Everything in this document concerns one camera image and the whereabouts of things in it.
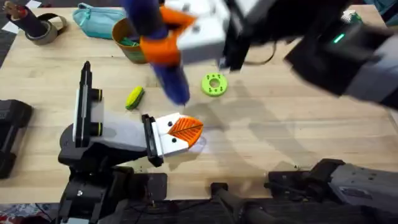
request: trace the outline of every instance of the teal zipper bag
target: teal zipper bag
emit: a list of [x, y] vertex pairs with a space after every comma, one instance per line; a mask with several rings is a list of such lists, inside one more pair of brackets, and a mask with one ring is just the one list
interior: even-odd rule
[[86, 3], [79, 3], [78, 8], [73, 12], [73, 20], [89, 37], [111, 40], [113, 26], [126, 17], [126, 13], [119, 9], [93, 7]]

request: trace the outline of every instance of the tape roll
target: tape roll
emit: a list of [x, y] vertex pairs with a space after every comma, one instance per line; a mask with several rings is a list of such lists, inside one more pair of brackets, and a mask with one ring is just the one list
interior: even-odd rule
[[[59, 30], [49, 21], [49, 19], [53, 19], [55, 17], [59, 17], [62, 21], [62, 28]], [[26, 38], [32, 41], [35, 45], [45, 45], [53, 42], [67, 27], [67, 20], [64, 17], [58, 16], [54, 13], [46, 13], [37, 18], [47, 28], [47, 32], [39, 37], [32, 37], [25, 32]]]

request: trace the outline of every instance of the yellow object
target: yellow object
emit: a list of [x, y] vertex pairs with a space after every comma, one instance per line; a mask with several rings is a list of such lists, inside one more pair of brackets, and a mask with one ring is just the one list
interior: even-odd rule
[[136, 109], [139, 102], [142, 99], [142, 96], [144, 96], [144, 89], [141, 86], [135, 87], [135, 89], [130, 93], [129, 97], [126, 100], [126, 109], [127, 110], [133, 110]]

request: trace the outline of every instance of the green ring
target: green ring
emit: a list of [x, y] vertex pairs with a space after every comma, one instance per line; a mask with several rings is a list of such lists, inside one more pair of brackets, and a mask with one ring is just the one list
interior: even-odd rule
[[[211, 87], [210, 85], [210, 81], [213, 79], [218, 80], [219, 82], [219, 85], [216, 88]], [[209, 73], [201, 80], [201, 89], [209, 96], [221, 96], [225, 93], [227, 87], [228, 81], [225, 76], [220, 73]]]

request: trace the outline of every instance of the black cable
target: black cable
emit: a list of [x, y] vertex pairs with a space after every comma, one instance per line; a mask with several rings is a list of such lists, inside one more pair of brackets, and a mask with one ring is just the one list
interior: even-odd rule
[[142, 214], [144, 214], [144, 212], [141, 212], [141, 213], [138, 215], [137, 220], [136, 220], [136, 222], [135, 222], [134, 224], [137, 224], [137, 223], [139, 222], [139, 220], [141, 219]]
[[52, 218], [50, 217], [50, 215], [48, 215], [47, 212], [45, 212], [42, 208], [40, 208], [38, 203], [35, 203], [35, 205], [45, 216], [47, 216], [47, 218], [49, 218], [49, 221], [52, 221]]
[[265, 65], [266, 63], [270, 62], [275, 56], [277, 42], [278, 42], [277, 40], [274, 41], [274, 44], [272, 45], [272, 55], [267, 60], [265, 60], [263, 62], [248, 62], [248, 61], [245, 61], [245, 62], [243, 62], [243, 64], [244, 65], [249, 65], [249, 66], [260, 66], [260, 65]]
[[178, 209], [176, 212], [170, 212], [170, 211], [166, 211], [166, 212], [147, 212], [147, 211], [145, 211], [145, 209], [139, 210], [139, 209], [136, 209], [136, 208], [134, 208], [134, 207], [131, 207], [131, 208], [132, 208], [134, 211], [136, 211], [136, 212], [144, 213], [144, 214], [146, 214], [146, 215], [164, 215], [164, 214], [171, 214], [171, 213], [180, 213], [180, 212], [186, 211], [186, 210], [188, 210], [188, 209], [191, 209], [191, 208], [193, 208], [193, 207], [197, 207], [197, 206], [200, 206], [200, 205], [208, 204], [208, 203], [210, 203], [210, 202], [211, 202], [211, 199], [208, 199], [208, 200], [205, 200], [204, 202], [198, 202], [198, 203], [196, 203], [196, 204], [189, 205], [189, 206], [187, 206], [187, 207], [185, 207], [185, 208]]

